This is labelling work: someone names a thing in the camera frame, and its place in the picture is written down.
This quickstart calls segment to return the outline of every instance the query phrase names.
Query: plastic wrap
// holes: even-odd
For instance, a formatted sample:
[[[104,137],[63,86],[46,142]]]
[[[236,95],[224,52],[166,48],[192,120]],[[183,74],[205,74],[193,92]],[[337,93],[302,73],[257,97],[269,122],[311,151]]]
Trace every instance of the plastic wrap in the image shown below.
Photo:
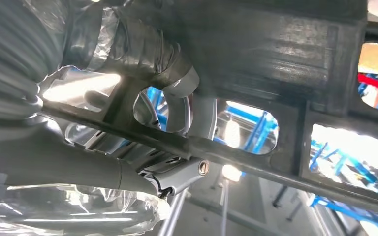
[[[56,48],[57,57],[48,61],[48,63],[52,64],[49,71],[49,74],[51,74],[58,69],[59,63],[63,58],[63,46],[68,19],[68,7],[66,2],[63,0],[22,0],[22,3],[40,20],[46,31],[50,34],[52,44]]]
[[[0,185],[0,236],[139,235],[169,214],[166,201],[142,192]]]
[[[88,70],[100,69],[106,62],[109,52],[111,51],[111,46],[114,43],[118,20],[118,15],[112,8],[103,8],[98,43],[91,62],[89,63]]]

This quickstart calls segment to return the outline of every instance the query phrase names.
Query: screw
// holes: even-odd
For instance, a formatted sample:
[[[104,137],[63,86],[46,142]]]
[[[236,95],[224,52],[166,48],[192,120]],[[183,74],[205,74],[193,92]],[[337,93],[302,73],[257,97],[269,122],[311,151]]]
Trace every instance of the screw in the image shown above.
[[[208,171],[209,171],[209,162],[207,160],[201,161],[201,163],[199,163],[200,175],[204,176],[208,173]]]

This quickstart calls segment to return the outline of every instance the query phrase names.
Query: light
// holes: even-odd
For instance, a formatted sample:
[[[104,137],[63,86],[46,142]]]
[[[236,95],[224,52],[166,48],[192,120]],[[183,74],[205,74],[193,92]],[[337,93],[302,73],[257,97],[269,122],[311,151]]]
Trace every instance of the light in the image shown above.
[[[369,236],[378,236],[377,225],[364,220],[360,221],[360,224]]]
[[[83,96],[89,90],[102,90],[117,84],[121,77],[115,74],[100,75],[86,78],[64,85],[49,88],[44,93],[44,98],[49,101],[63,102]]]
[[[240,146],[240,125],[232,119],[227,123],[225,128],[224,140],[232,148]]]
[[[131,218],[95,218],[95,219],[25,219],[25,222],[118,222],[131,221]]]
[[[222,168],[222,175],[233,182],[238,182],[240,181],[242,172],[239,171],[237,168],[231,166],[231,165],[225,165]]]
[[[13,210],[13,211],[14,211],[15,213],[17,213],[18,215],[22,215],[22,213],[21,213],[20,211],[14,209],[13,207],[11,207],[10,205],[8,205],[8,204],[6,204],[6,203],[0,203],[0,205],[6,207],[6,208],[8,208],[8,209]]]

